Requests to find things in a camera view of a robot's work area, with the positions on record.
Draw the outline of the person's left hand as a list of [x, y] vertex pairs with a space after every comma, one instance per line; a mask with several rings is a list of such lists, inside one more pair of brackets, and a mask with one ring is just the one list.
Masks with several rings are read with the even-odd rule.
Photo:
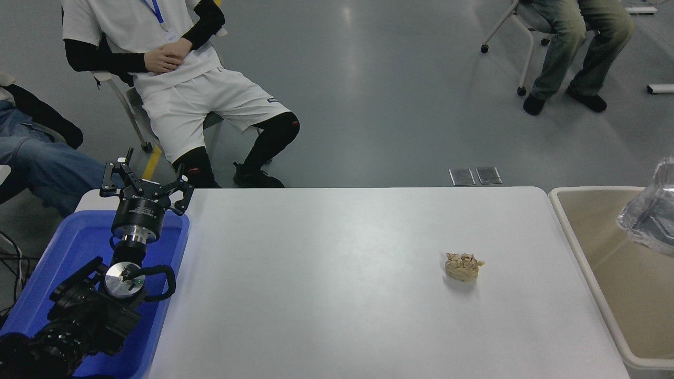
[[185, 58], [192, 50], [193, 44], [187, 38], [178, 38], [177, 40], [159, 46], [158, 51], [166, 57]]

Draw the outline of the person's right hand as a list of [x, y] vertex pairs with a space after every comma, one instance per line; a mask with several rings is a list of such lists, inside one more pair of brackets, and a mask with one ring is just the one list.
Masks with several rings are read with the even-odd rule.
[[147, 71], [154, 74], [173, 72], [184, 63], [184, 59], [172, 51], [150, 51], [144, 54], [143, 60]]

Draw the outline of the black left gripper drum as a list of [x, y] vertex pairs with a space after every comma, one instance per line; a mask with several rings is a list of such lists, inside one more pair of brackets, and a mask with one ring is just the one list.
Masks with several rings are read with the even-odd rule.
[[156, 182], [140, 182], [140, 189], [127, 184], [120, 192], [120, 204], [111, 226], [115, 236], [159, 236], [167, 206], [166, 194], [161, 194], [163, 185]]

